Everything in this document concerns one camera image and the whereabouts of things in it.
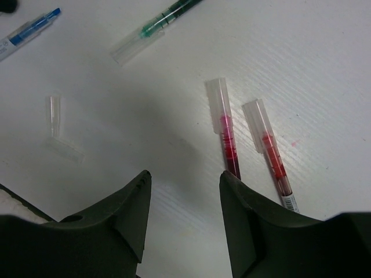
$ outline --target barcode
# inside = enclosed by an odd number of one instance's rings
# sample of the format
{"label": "barcode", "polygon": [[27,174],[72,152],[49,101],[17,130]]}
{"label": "barcode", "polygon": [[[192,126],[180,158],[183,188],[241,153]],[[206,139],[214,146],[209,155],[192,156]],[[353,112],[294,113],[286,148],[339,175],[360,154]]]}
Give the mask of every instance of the barcode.
{"label": "barcode", "polygon": [[283,206],[288,210],[294,211],[295,213],[299,213],[299,208],[297,207],[295,197],[293,194],[290,196],[283,196],[282,197]]}

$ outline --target white table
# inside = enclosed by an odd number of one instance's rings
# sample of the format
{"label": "white table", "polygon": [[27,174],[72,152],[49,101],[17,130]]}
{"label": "white table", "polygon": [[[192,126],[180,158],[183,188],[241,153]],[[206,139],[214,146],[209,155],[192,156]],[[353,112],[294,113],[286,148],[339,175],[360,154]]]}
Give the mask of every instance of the white table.
{"label": "white table", "polygon": [[[300,210],[371,210],[371,2],[204,0],[121,68],[108,50],[174,0],[22,1],[4,37],[63,14],[0,63],[0,183],[60,220],[153,176],[143,277],[231,277],[223,159],[203,82],[227,78],[242,180],[278,201],[241,105],[263,98]],[[45,97],[81,165],[42,146]]]}

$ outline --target blue marker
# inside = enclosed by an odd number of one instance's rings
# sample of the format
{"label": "blue marker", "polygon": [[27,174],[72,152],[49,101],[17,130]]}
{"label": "blue marker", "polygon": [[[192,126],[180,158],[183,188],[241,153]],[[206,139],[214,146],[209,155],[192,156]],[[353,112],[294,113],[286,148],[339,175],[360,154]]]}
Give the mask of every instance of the blue marker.
{"label": "blue marker", "polygon": [[41,33],[46,27],[52,25],[53,21],[60,14],[60,9],[43,14],[33,21],[23,24],[20,28],[15,30],[9,36],[0,40],[0,61],[7,58],[15,52],[19,47],[23,46],[37,35]]}

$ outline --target green marker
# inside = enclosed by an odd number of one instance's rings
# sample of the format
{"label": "green marker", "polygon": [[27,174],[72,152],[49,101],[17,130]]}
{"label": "green marker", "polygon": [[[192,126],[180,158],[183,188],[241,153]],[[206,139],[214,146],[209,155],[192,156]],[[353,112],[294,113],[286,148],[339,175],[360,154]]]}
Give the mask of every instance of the green marker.
{"label": "green marker", "polygon": [[112,58],[123,65],[165,33],[163,29],[202,0],[179,0],[144,26],[132,32],[111,52]]}

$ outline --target red marker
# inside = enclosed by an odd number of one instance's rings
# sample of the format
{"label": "red marker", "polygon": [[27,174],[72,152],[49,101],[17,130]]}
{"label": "red marker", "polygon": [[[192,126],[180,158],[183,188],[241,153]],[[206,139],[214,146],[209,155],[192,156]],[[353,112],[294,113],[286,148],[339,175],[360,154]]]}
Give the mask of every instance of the red marker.
{"label": "red marker", "polygon": [[232,112],[225,78],[217,78],[206,82],[206,89],[208,91],[214,132],[220,135],[226,168],[237,178],[241,179],[233,133]]}
{"label": "red marker", "polygon": [[268,166],[272,169],[277,182],[277,190],[282,198],[283,206],[299,213],[289,179],[278,152],[271,123],[268,119],[262,100],[255,100],[243,106],[256,151],[266,156]]}

